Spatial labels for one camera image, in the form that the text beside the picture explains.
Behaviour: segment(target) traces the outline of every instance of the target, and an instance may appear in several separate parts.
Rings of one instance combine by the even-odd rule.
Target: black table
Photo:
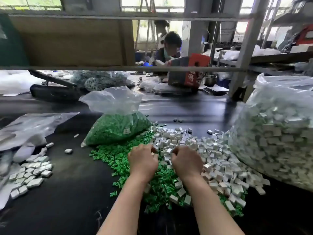
[[[198,137],[207,136],[208,129],[228,130],[241,108],[242,104],[228,102],[225,96],[202,93],[188,97],[145,95],[140,106],[152,121],[166,122],[168,128],[190,127]],[[54,142],[47,152],[54,164],[53,175],[40,188],[8,202],[0,212],[0,234],[96,234],[116,199],[109,196],[116,190],[112,186],[115,179],[112,169],[89,158],[91,148],[81,148],[80,143],[100,114],[90,112],[81,102],[47,103],[29,94],[1,97],[0,109],[1,126],[25,113],[80,112],[47,137],[48,142]],[[173,122],[174,118],[184,122]],[[73,149],[72,155],[64,153],[67,148]],[[265,187],[264,196],[249,189],[245,216],[235,218],[245,234],[312,232],[312,194],[276,180],[271,184]],[[144,205],[138,234],[198,234],[192,208],[174,205],[171,211],[161,208],[148,215],[143,211]]]

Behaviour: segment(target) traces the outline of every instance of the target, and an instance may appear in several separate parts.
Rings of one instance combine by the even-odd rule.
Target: person
[[[137,234],[140,202],[147,183],[158,168],[158,155],[151,144],[139,144],[128,154],[130,176],[116,199],[97,235]],[[187,187],[201,235],[244,235],[220,203],[219,197],[201,177],[203,168],[199,154],[187,146],[173,150],[173,167]]]
[[[177,50],[182,46],[182,39],[174,32],[170,31],[163,40],[164,47],[158,49],[152,57],[153,65],[155,66],[155,60],[160,60],[165,63],[172,58],[177,58]]]

